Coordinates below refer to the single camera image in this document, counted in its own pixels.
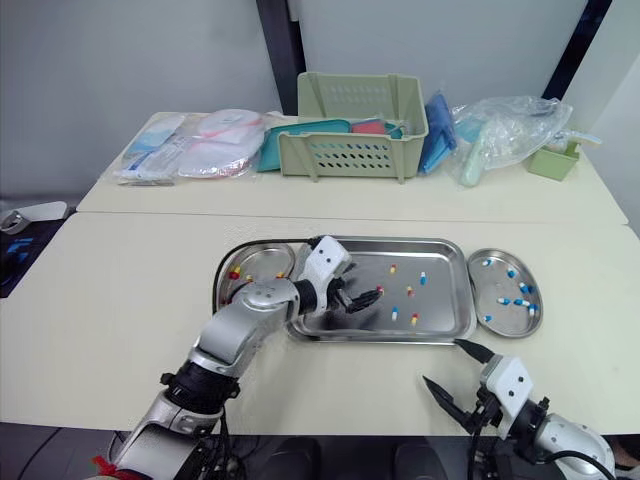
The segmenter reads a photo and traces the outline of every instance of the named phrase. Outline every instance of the white table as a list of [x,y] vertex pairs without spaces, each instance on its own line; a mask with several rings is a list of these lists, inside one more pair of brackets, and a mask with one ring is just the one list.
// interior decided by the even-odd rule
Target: white table
[[[498,247],[531,269],[541,328],[472,340],[523,358],[551,410],[601,433],[640,431],[636,277],[625,226],[362,221],[195,215],[72,217],[1,305],[0,420],[131,429],[162,372],[206,322],[223,252],[270,236],[442,237],[466,255]],[[480,365],[447,346],[308,344],[276,334],[228,402],[235,433],[462,434],[421,383],[472,408]]]
[[81,212],[249,215],[462,222],[601,223],[627,218],[584,154],[563,182],[523,165],[494,170],[465,189],[440,168],[400,185],[395,179],[282,177],[183,180],[173,187],[122,187],[116,158],[78,206]]

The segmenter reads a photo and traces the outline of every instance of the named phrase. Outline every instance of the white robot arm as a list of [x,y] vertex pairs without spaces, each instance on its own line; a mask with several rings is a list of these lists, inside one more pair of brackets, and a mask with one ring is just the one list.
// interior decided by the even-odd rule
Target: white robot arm
[[547,415],[548,398],[537,404],[529,399],[533,382],[518,357],[494,354],[468,340],[454,343],[486,364],[480,374],[475,411],[463,412],[440,385],[426,377],[424,380],[438,404],[467,432],[477,437],[491,424],[500,438],[513,440],[518,456],[532,464],[555,461],[568,480],[600,480],[607,473],[614,478],[613,452],[600,435],[560,415]]
[[220,420],[224,403],[240,393],[238,380],[263,340],[298,315],[322,315],[338,302],[357,311],[378,299],[375,290],[350,299],[340,289],[351,256],[335,239],[310,243],[315,248],[298,281],[251,283],[213,315],[178,372],[162,375],[167,388],[96,478],[209,478],[212,452],[203,440]]

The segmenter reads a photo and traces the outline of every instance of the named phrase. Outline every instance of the green plastic basket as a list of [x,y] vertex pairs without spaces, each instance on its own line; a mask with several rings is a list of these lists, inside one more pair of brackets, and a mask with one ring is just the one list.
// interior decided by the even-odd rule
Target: green plastic basket
[[283,175],[395,177],[415,176],[429,129],[420,81],[403,75],[329,75],[298,77],[299,122],[343,118],[359,121],[382,115],[402,123],[408,133],[305,133],[278,137]]

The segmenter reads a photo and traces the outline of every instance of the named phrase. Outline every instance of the white wall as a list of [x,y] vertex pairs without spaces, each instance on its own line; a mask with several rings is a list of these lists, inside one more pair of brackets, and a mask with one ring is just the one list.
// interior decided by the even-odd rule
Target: white wall
[[542,95],[586,0],[299,0],[308,70],[404,73],[450,105]]
[[80,197],[156,111],[279,109],[254,0],[0,0],[0,195]]
[[640,235],[640,56],[591,131],[604,143],[587,155]]
[[563,101],[603,140],[585,151],[640,234],[640,2],[614,0]]
[[589,130],[640,55],[640,2],[615,0],[562,100],[574,106],[571,123]]

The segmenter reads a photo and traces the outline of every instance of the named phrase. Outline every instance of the metal tray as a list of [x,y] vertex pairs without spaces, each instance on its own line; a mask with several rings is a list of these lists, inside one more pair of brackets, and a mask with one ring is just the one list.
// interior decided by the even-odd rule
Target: metal tray
[[[346,292],[356,297],[381,286],[384,295],[355,314],[347,315],[341,309],[321,317],[301,317],[288,326],[294,337],[322,342],[450,344],[454,338],[471,335],[476,326],[471,284],[464,255],[456,245],[440,239],[335,238],[356,263],[343,277]],[[421,282],[423,272],[426,281]],[[418,317],[412,322],[414,314]]]
[[[540,327],[542,295],[524,263],[502,250],[484,249],[471,255],[468,265],[480,325],[511,338],[526,337]],[[501,305],[499,298],[509,303]],[[521,300],[535,308],[517,305]]]
[[229,260],[220,277],[216,308],[231,302],[233,295],[249,282],[272,280],[278,276],[289,277],[295,265],[296,255],[285,243],[254,245],[240,250]]

